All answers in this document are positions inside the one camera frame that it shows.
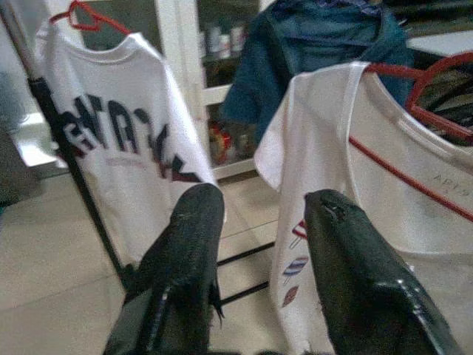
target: shelf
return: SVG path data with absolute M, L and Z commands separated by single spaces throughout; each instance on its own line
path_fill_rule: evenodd
M 203 90 L 203 105 L 220 104 L 225 100 L 225 96 L 229 91 L 231 84 L 222 85 L 220 87 L 208 87 Z
M 255 170 L 254 160 L 246 159 L 228 165 L 216 166 L 213 168 L 214 175 L 217 180 L 228 178 L 229 176 L 238 175 L 243 172 L 250 172 Z
M 213 54 L 213 55 L 206 55 L 205 57 L 202 58 L 202 65 L 204 67 L 207 67 L 208 65 L 212 64 L 225 64 L 225 63 L 233 63 L 235 61 L 239 61 L 242 58 L 242 53 L 237 52 L 237 53 L 231 53 L 231 56 L 228 58 L 219 58 L 218 54 Z
M 410 4 L 402 6 L 391 6 L 389 9 L 395 15 L 414 15 L 419 13 L 432 13 L 435 11 L 457 10 L 464 7 L 466 10 L 473 7 L 471 0 L 455 0 L 455 1 L 429 1 L 426 4 Z
M 241 62 L 240 57 L 216 58 L 205 57 L 200 62 L 204 82 L 207 87 L 219 87 L 231 84 Z

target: red stripe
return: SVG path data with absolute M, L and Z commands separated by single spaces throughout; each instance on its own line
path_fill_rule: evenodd
M 383 158 L 379 157 L 374 152 L 372 152 L 367 147 L 365 147 L 363 144 L 358 142 L 355 138 L 350 137 L 349 141 L 354 147 L 356 147 L 358 150 L 360 150 L 362 153 L 364 153 L 368 158 L 375 161 L 378 165 L 385 168 L 388 172 L 390 172 L 391 174 L 393 174 L 397 178 L 400 178 L 403 182 L 405 182 L 409 186 L 411 186 L 414 189 L 422 192 L 424 195 L 429 196 L 434 201 L 439 202 L 439 204 L 441 204 L 442 206 L 445 206 L 449 210 L 451 210 L 455 213 L 458 213 L 461 217 L 466 218 L 470 222 L 473 222 L 473 214 L 470 211 L 467 211 L 466 209 L 464 209 L 463 207 L 457 205 L 456 203 L 453 203 L 452 201 L 447 200 L 444 196 L 439 195 L 435 191 L 432 191 L 428 187 L 424 186 L 421 182 L 419 182 L 416 179 L 413 179 L 412 177 L 404 174 L 402 171 L 398 170 L 397 168 L 395 168 L 394 166 L 389 164 L 387 161 L 385 161 Z
M 305 233 L 302 233 L 302 232 L 298 231 L 297 229 L 293 229 L 293 233 L 295 235 L 297 235 L 298 237 L 300 237 L 300 238 L 304 238 L 304 239 L 307 238 L 307 235 Z

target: clothing rack pole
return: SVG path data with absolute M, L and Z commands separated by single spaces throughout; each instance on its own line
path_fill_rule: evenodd
M 54 105 L 54 102 L 52 101 L 50 89 L 42 77 L 41 72 L 26 45 L 26 37 L 21 30 L 21 26 L 19 25 L 13 6 L 9 0 L 0 0 L 0 18 L 3 21 L 8 35 L 12 40 L 13 46 L 15 47 L 21 63 L 23 64 L 24 70 L 28 77 L 28 84 L 30 85 L 31 93 L 37 100 L 44 117 L 50 125 L 51 134 L 59 145 L 63 159 L 66 161 L 69 167 L 69 171 L 75 181 L 77 189 L 81 194 L 82 200 L 86 205 L 89 216 L 92 218 L 95 228 L 97 229 L 103 247 L 109 255 L 109 258 L 112 261 L 113 267 L 115 268 L 115 271 L 117 272 L 123 287 L 127 290 L 131 282 L 133 268 L 130 265 L 123 266 L 118 259 L 117 253 L 112 245 L 109 234 L 105 229 L 105 225 L 101 219 L 97 206 L 95 205 L 92 194 L 87 187 L 84 176 L 81 173 L 81 169 L 75 160 L 72 147 L 70 146 L 66 135 L 64 134 L 61 126 L 60 115 Z
M 266 249 L 269 249 L 269 248 L 272 248 L 274 247 L 274 242 L 271 242 L 271 243 L 268 243 L 268 244 L 264 244 L 263 246 L 259 246 L 258 248 L 254 248 L 254 249 L 250 249 L 250 250 L 247 250 L 247 251 L 244 251 L 243 253 L 240 253 L 240 254 L 237 254 L 237 255 L 234 255 L 233 257 L 228 257 L 227 259 L 224 259 L 224 260 L 220 260 L 218 263 L 217 263 L 217 266 L 223 266 L 225 264 L 229 264 L 233 261 L 237 261 L 237 260 L 240 260 L 244 257 L 249 257 L 253 254 L 256 254 L 256 253 L 259 253 L 260 251 L 264 251 Z
M 248 290 L 244 290 L 244 291 L 241 291 L 237 294 L 234 294 L 232 296 L 229 296 L 227 298 L 224 298 L 222 301 L 220 301 L 220 304 L 222 306 L 224 305 L 227 305 L 233 301 L 236 301 L 236 300 L 239 300 L 240 298 L 243 298 L 245 296 L 249 296 L 250 294 L 254 294 L 255 292 L 258 292 L 258 291 L 261 291 L 261 290 L 264 290 L 265 288 L 267 288 L 269 286 L 269 282 L 268 281 L 265 281 L 263 283 L 260 283 L 259 285 L 256 285 L 252 288 L 249 288 Z

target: graphic print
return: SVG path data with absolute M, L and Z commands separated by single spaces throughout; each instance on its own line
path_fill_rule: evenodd
M 283 276 L 286 276 L 283 285 L 287 285 L 291 277 L 296 276 L 301 272 L 308 261 L 309 257 L 298 257 L 295 259 L 282 273 Z
M 299 290 L 298 286 L 294 286 L 289 289 L 289 291 L 286 293 L 286 296 L 284 297 L 284 302 L 282 303 L 282 307 L 284 308 L 286 305 L 290 304 L 291 302 L 294 301 L 297 295 L 297 291 Z
M 147 149 L 152 151 L 153 160 L 159 166 L 160 177 L 166 179 L 171 173 L 172 181 L 200 183 L 201 179 L 195 172 L 184 172 L 186 162 L 178 155 L 165 157 L 165 141 L 168 138 L 168 125 L 164 124 L 160 134 L 154 138 L 151 116 L 144 109 L 131 111 L 125 104 L 111 100 L 105 102 L 94 95 L 78 96 L 73 101 L 78 116 L 66 111 L 61 114 L 63 130 L 67 140 L 71 143 L 74 153 L 79 158 L 85 158 L 98 146 L 104 149 L 114 147 L 119 152 L 129 153 L 129 157 L 142 155 L 143 147 L 139 146 L 137 139 L 137 125 L 148 127 Z M 112 137 L 106 139 L 103 130 L 105 121 L 112 128 Z M 127 160 L 122 156 L 111 157 L 111 166 L 139 166 L 139 162 Z
M 435 187 L 442 189 L 445 195 L 455 194 L 461 197 L 466 197 L 472 194 L 473 186 L 467 181 L 455 181 L 445 175 L 438 174 L 433 178 Z
M 301 220 L 297 226 L 293 228 L 292 232 L 294 235 L 296 235 L 296 239 L 289 245 L 289 249 L 294 249 L 301 242 L 301 240 L 307 240 L 305 220 Z

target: popsicle print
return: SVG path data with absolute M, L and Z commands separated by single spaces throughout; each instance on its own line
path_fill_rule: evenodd
M 294 301 L 298 290 L 299 290 L 298 286 L 294 286 L 289 289 L 289 291 L 286 293 L 286 296 L 284 297 L 284 301 L 282 302 L 281 308 L 284 308 L 286 305 Z
M 298 257 L 295 259 L 282 273 L 283 276 L 286 276 L 283 285 L 286 286 L 292 276 L 296 276 L 301 272 L 308 261 L 309 257 Z
M 301 220 L 297 226 L 293 228 L 293 234 L 296 235 L 296 239 L 289 245 L 289 249 L 294 249 L 301 240 L 307 240 L 307 229 L 305 227 L 305 220 Z

